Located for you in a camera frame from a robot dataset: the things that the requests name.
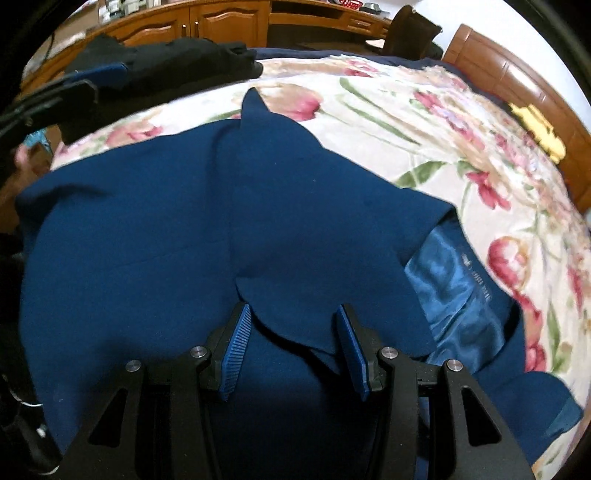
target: clothing label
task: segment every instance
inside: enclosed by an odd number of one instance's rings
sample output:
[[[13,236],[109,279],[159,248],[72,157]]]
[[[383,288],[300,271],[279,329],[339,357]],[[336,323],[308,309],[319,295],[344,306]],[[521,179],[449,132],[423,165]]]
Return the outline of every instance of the clothing label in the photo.
[[[474,277],[474,280],[476,280],[476,283],[478,283],[480,285],[480,287],[482,289],[482,294],[484,295],[484,299],[486,301],[490,301],[492,298],[491,293],[488,291],[488,288],[486,288],[484,280],[482,280],[482,276],[480,276],[480,274],[478,272],[474,271],[474,269],[472,268],[472,260],[470,260],[466,254],[462,254],[462,262],[464,263],[466,268],[470,271],[470,273],[472,274],[472,277]]]

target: floral bedspread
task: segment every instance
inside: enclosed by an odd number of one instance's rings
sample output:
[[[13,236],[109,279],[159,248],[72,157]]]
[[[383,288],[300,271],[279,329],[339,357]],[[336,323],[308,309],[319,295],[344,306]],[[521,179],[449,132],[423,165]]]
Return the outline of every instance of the floral bedspread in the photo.
[[[454,204],[476,254],[524,311],[526,370],[558,376],[585,406],[589,236],[556,167],[526,132],[441,67],[411,70],[347,56],[263,64],[260,79],[152,108],[60,146],[53,168],[239,118],[241,100],[255,86],[270,110],[301,122],[326,148],[399,187]],[[576,435],[563,435],[540,458],[538,479],[554,475]]]

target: wooden headboard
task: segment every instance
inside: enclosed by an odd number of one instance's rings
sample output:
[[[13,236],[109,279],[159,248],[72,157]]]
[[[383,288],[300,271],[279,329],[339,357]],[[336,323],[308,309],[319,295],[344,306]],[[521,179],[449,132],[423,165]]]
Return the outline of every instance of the wooden headboard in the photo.
[[[485,92],[540,109],[566,146],[559,168],[574,204],[581,212],[590,208],[591,135],[564,99],[527,63],[467,25],[458,28],[443,60]]]

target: drawer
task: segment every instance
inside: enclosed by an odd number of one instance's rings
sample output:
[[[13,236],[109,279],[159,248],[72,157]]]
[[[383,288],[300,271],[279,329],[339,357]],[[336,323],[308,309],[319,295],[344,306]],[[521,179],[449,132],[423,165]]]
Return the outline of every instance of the drawer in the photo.
[[[357,33],[370,34],[374,25],[375,22],[368,21],[367,18],[351,15],[347,22],[347,30]]]

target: cabinet door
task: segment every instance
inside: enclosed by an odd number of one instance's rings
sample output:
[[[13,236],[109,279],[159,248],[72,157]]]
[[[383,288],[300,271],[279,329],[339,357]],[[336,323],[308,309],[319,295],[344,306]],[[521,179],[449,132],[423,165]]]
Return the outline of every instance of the cabinet door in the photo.
[[[176,38],[189,36],[188,8],[175,8],[152,15],[149,12],[136,15],[136,18],[133,14],[130,15],[125,25],[114,29],[108,35],[115,37],[128,47],[169,42]]]
[[[191,33],[216,43],[266,47],[269,2],[215,2],[191,8]]]

